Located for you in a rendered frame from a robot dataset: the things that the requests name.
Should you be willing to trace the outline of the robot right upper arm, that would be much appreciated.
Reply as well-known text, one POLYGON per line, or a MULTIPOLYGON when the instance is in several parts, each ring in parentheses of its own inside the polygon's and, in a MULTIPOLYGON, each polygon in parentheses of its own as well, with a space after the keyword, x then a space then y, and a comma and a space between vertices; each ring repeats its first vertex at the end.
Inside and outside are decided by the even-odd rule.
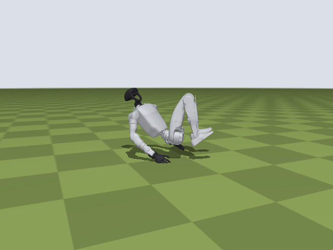
POLYGON ((128 115, 129 125, 130 125, 130 140, 132 140, 132 135, 136 134, 137 130, 137 120, 139 119, 139 112, 135 110, 128 115))

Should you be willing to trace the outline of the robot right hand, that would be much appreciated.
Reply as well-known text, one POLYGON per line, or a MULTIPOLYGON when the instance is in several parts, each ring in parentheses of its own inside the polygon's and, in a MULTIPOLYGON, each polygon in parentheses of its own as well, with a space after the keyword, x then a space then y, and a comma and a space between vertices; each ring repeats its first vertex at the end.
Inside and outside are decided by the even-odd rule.
MULTIPOLYGON (((155 152, 155 151, 154 151, 155 152)), ((157 163, 170 163, 170 161, 168 159, 166 159, 165 157, 169 158, 169 156, 167 155, 161 155, 161 154, 158 154, 157 152, 155 152, 152 156, 148 154, 149 157, 151 157, 152 159, 155 159, 155 161, 157 163), (164 162, 163 162, 164 161, 164 162), (168 161, 168 162, 167 162, 168 161)))

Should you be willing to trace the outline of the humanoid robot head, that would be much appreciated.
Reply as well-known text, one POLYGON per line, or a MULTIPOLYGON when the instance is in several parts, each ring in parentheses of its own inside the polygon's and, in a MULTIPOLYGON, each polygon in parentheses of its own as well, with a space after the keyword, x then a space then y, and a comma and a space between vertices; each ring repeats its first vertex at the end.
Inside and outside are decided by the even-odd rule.
POLYGON ((124 99, 125 99, 125 101, 129 101, 131 99, 134 99, 135 100, 135 103, 134 103, 135 108, 136 108, 137 105, 139 105, 139 106, 143 105, 141 103, 142 97, 140 96, 137 88, 131 88, 131 89, 127 90, 125 92, 124 99), (140 99, 135 98, 136 95, 138 95, 140 99))

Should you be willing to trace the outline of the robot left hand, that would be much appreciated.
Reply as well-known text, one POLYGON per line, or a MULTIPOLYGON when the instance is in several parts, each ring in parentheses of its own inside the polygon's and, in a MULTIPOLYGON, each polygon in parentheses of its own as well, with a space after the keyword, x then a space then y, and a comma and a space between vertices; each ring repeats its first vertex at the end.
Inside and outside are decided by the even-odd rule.
MULTIPOLYGON (((171 144, 170 144, 171 145, 171 144)), ((179 149, 182 149, 184 151, 184 146, 182 146, 181 144, 180 145, 174 145, 176 147, 178 147, 179 149)))

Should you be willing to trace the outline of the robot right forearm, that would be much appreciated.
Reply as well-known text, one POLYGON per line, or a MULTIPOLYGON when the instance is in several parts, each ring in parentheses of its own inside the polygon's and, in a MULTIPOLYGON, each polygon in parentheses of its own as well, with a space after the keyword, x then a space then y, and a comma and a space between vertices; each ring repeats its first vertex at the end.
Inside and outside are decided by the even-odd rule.
POLYGON ((138 134, 133 134, 132 140, 137 147, 144 151, 145 154, 149 154, 152 156, 155 153, 149 146, 147 146, 146 143, 144 143, 144 141, 139 137, 138 134))

